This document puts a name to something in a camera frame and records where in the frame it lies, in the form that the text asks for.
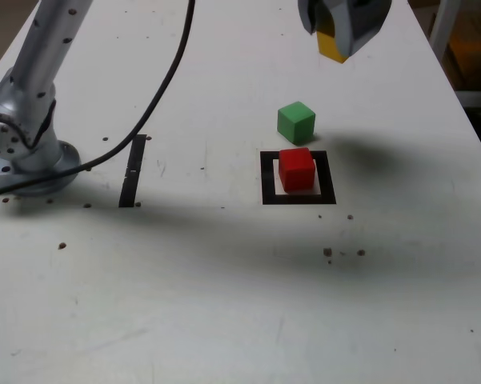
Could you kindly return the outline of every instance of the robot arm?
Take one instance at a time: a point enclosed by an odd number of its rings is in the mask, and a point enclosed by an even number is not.
[[[80,164],[77,150],[54,132],[54,79],[92,0],[43,0],[18,59],[0,82],[0,188]],[[62,178],[18,194],[47,194]]]
[[[320,53],[344,62],[383,26],[391,0],[299,0],[304,29],[317,32]]]

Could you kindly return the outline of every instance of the black cable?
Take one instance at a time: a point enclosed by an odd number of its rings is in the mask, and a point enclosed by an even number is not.
[[[82,164],[81,166],[76,166],[75,168],[71,168],[70,170],[65,170],[58,174],[45,176],[44,178],[36,178],[35,180],[29,180],[28,182],[20,182],[12,186],[6,186],[4,188],[0,188],[0,195],[8,194],[15,190],[20,190],[21,188],[35,186],[36,184],[40,184],[42,182],[51,182],[52,180],[65,178],[67,176],[71,176],[72,174],[78,174],[80,172],[83,172],[84,170],[88,170],[90,168],[103,164],[104,162],[106,162],[107,160],[110,160],[116,154],[124,150],[126,146],[130,144],[130,142],[135,138],[138,132],[144,127],[147,120],[150,118],[151,114],[154,111],[154,108],[157,106],[158,102],[160,101],[164,92],[169,86],[170,81],[174,77],[174,74],[178,69],[179,63],[182,61],[183,53],[185,52],[185,48],[186,48],[186,43],[188,42],[189,35],[190,35],[190,27],[192,26],[192,18],[194,17],[194,7],[195,7],[195,0],[189,0],[189,5],[186,9],[185,25],[183,27],[182,39],[180,40],[178,51],[176,52],[176,56],[174,57],[174,60],[170,65],[170,68],[166,74],[166,77],[163,79],[162,84],[158,88],[158,91],[155,94],[155,96],[153,97],[153,100],[151,100],[150,105],[146,108],[146,111],[144,112],[140,120],[137,122],[134,129],[115,148],[113,148],[103,156],[96,158],[95,160],[91,160],[90,162]]]

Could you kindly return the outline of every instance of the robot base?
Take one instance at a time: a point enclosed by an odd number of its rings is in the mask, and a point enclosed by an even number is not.
[[[18,184],[19,182],[34,180],[36,178],[43,178],[45,176],[57,174],[64,170],[79,166],[80,156],[78,155],[78,151],[67,142],[59,141],[59,144],[62,149],[62,157],[60,158],[60,160],[49,170],[44,170],[43,172],[36,174],[19,173],[13,168],[10,162],[0,158],[0,188],[3,188],[5,186],[12,186],[13,184]],[[26,197],[51,194],[67,186],[76,177],[77,175],[74,174],[66,178],[60,178],[51,182],[44,182],[35,186],[30,186],[28,188],[22,188],[20,190],[16,190],[14,194]]]

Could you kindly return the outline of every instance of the white table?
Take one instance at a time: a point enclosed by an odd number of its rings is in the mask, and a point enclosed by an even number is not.
[[[94,2],[56,81],[84,160],[136,122],[185,9]],[[297,100],[336,205],[261,204]],[[405,1],[343,65],[295,0],[199,1],[144,134],[140,208],[117,208],[129,150],[53,204],[0,198],[0,383],[481,383],[481,145]]]

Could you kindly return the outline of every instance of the cube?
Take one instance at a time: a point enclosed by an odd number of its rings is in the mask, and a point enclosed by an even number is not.
[[[279,152],[279,178],[286,192],[310,190],[315,184],[315,162],[307,148]]]
[[[295,145],[309,142],[315,131],[315,113],[301,102],[278,111],[278,132]]]

